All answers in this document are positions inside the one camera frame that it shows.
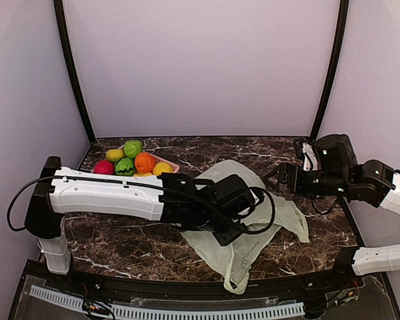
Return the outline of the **red fruit from bag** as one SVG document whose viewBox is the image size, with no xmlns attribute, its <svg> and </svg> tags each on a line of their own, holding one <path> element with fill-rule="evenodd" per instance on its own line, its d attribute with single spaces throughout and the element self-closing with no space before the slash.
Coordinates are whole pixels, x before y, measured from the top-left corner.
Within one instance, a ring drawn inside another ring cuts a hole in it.
<svg viewBox="0 0 400 320">
<path fill-rule="evenodd" d="M 93 173 L 100 175 L 114 175 L 114 164 L 108 160 L 98 161 L 93 168 Z"/>
</svg>

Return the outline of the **large yellow fruit from bag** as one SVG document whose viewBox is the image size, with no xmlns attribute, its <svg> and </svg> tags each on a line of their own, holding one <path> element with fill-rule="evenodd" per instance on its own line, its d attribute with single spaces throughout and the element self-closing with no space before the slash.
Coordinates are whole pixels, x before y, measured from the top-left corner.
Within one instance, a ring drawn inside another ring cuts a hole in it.
<svg viewBox="0 0 400 320">
<path fill-rule="evenodd" d="M 110 163 L 116 163 L 118 160 L 125 157 L 122 149 L 110 149 L 106 152 L 106 160 Z"/>
</svg>

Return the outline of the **orange fruit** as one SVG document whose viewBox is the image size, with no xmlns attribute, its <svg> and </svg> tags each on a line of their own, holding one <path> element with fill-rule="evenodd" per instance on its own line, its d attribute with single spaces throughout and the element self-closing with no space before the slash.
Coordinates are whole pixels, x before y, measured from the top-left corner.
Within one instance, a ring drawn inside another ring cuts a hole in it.
<svg viewBox="0 0 400 320">
<path fill-rule="evenodd" d="M 151 173 L 155 166 L 155 159 L 149 153 L 141 152 L 136 156 L 134 164 L 138 173 Z"/>
</svg>

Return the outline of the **green apple from bag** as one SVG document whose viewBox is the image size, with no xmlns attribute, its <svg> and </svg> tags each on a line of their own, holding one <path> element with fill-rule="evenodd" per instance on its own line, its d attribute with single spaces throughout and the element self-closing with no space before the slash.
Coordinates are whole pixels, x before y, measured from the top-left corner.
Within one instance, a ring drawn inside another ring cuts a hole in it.
<svg viewBox="0 0 400 320">
<path fill-rule="evenodd" d="M 140 140 L 129 140 L 123 145 L 123 152 L 130 159 L 135 159 L 142 151 L 143 143 Z"/>
</svg>

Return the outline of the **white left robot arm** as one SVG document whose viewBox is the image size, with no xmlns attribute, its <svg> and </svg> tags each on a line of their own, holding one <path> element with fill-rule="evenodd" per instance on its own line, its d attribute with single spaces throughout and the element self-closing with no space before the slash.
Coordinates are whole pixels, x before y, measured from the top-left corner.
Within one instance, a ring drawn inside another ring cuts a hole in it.
<svg viewBox="0 0 400 320">
<path fill-rule="evenodd" d="M 179 231 L 208 231 L 226 246 L 249 232 L 242 220 L 265 198 L 232 174 L 218 182 L 193 179 L 181 173 L 127 177 L 77 171 L 47 158 L 40 177 L 28 182 L 18 194 L 33 188 L 24 225 L 14 232 L 35 236 L 47 268 L 67 291 L 81 284 L 71 268 L 63 218 L 67 213 L 92 212 L 123 215 L 173 225 Z"/>
</svg>

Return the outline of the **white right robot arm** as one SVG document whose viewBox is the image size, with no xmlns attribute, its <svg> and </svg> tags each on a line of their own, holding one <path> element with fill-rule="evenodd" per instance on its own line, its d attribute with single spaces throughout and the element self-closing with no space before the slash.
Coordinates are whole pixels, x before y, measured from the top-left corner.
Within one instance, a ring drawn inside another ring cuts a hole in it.
<svg viewBox="0 0 400 320">
<path fill-rule="evenodd" d="M 303 164 L 281 163 L 264 177 L 275 191 L 288 189 L 310 199 L 332 196 L 363 201 L 400 215 L 400 170 L 376 159 L 359 164 L 346 134 L 331 134 L 314 142 L 298 139 L 294 146 Z M 400 244 L 346 247 L 328 272 L 327 284 L 341 289 L 353 275 L 388 271 L 400 271 Z"/>
</svg>

